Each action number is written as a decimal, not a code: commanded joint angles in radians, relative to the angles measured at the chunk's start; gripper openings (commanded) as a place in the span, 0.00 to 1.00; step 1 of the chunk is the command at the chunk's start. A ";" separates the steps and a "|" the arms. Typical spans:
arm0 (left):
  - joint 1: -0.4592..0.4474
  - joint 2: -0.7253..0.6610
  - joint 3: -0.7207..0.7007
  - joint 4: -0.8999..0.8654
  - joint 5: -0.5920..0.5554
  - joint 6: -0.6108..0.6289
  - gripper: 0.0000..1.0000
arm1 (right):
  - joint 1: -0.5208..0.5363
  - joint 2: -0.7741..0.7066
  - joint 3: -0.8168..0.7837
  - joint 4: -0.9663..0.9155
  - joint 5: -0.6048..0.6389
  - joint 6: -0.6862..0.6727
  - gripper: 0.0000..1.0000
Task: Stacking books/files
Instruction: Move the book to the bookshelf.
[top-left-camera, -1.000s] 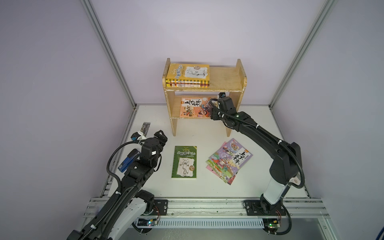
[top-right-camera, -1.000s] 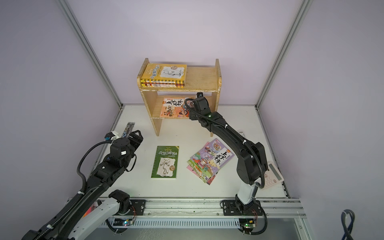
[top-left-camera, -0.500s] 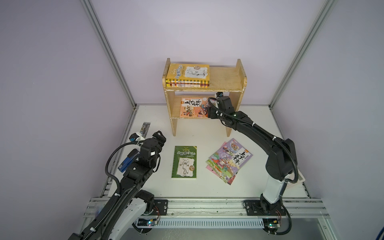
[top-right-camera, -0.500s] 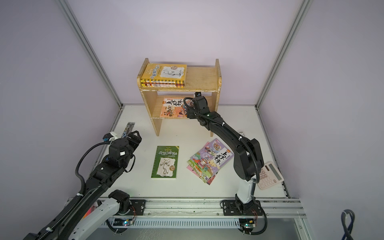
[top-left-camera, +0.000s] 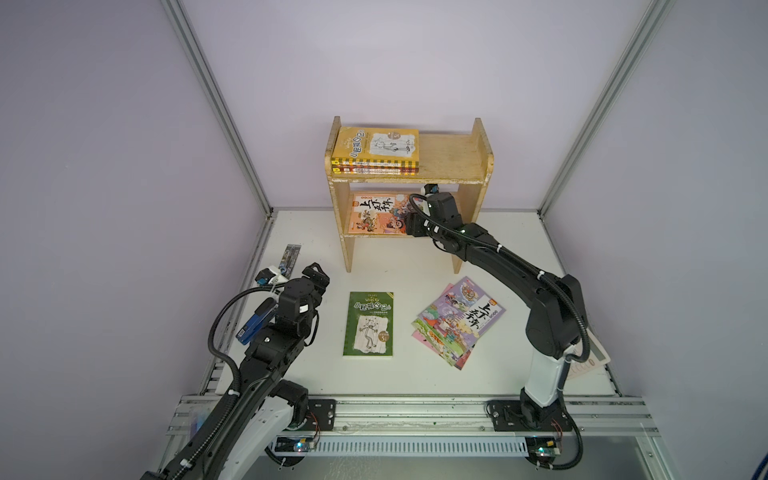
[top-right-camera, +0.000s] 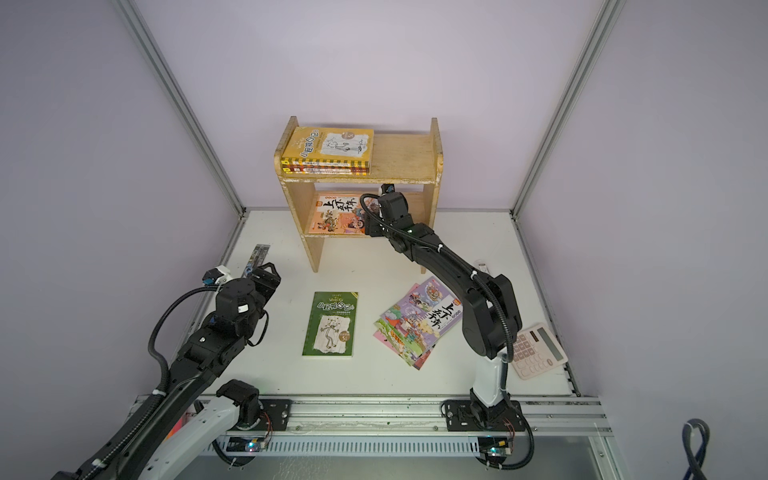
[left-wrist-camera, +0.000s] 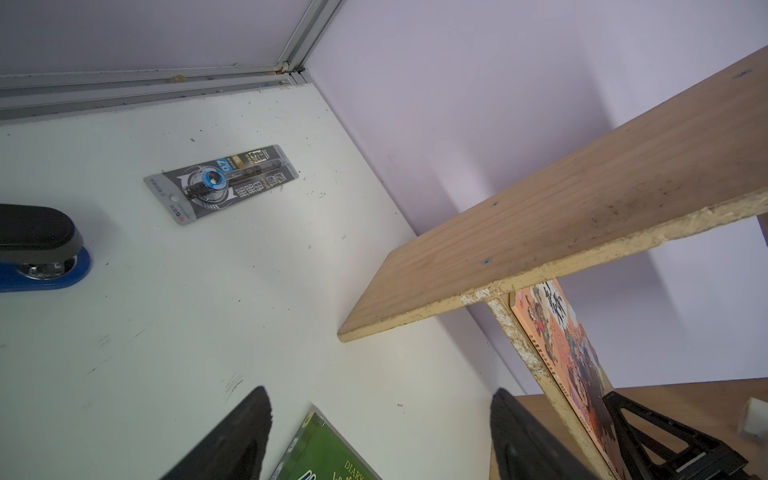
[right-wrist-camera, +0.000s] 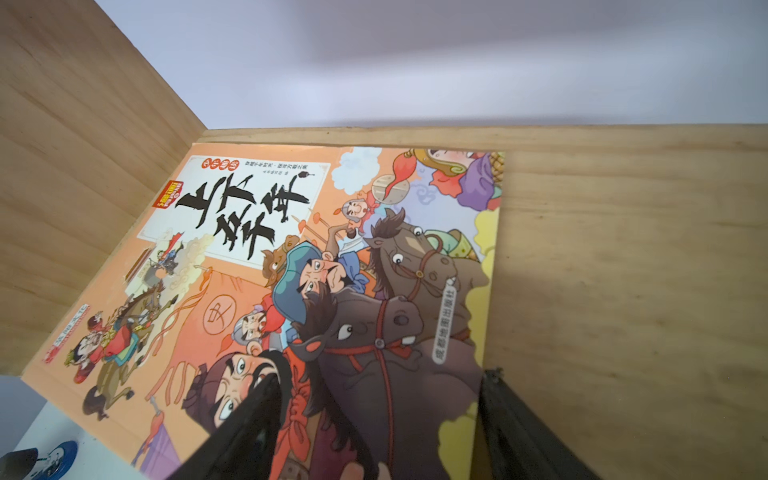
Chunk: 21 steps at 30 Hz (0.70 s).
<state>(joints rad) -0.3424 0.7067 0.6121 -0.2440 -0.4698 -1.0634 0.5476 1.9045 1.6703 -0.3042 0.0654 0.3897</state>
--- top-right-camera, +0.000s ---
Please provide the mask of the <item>orange Chinese comic book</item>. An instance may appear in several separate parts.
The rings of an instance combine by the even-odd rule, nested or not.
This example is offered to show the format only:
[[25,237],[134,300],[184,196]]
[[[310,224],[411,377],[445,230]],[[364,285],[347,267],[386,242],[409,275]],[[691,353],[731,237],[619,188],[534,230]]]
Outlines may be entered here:
[[318,235],[365,235],[365,210],[360,194],[318,194],[307,223]]

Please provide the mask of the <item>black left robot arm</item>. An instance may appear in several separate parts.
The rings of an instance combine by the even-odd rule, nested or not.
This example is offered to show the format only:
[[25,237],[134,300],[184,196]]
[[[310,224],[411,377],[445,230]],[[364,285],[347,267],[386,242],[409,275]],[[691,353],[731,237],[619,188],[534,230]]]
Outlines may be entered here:
[[262,415],[256,387],[226,382],[213,401],[179,431],[173,428],[253,340],[259,324],[268,322],[266,305],[281,283],[273,263],[231,279],[217,267],[206,272],[203,284],[176,299],[164,312],[168,317],[187,298],[215,295],[215,309],[201,327],[168,361],[151,333],[148,352],[160,367],[160,381],[123,426],[76,471],[55,473],[57,479],[173,479],[207,445],[237,425],[251,427]]

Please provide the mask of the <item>yellow green-edged wimpy kid book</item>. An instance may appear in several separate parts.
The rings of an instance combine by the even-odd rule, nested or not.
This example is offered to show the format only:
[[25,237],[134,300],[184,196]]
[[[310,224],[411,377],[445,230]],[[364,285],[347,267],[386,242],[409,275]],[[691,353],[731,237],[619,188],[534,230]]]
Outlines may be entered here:
[[368,168],[375,132],[371,129],[296,127],[280,155],[286,166]]

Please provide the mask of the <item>red wimpy kid book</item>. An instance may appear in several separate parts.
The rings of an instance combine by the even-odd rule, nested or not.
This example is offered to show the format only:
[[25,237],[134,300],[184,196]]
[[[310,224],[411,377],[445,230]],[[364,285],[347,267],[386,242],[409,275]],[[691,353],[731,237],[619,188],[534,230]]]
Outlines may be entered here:
[[364,167],[350,167],[340,165],[299,165],[282,164],[281,169],[286,174],[306,175],[368,175],[370,170]]

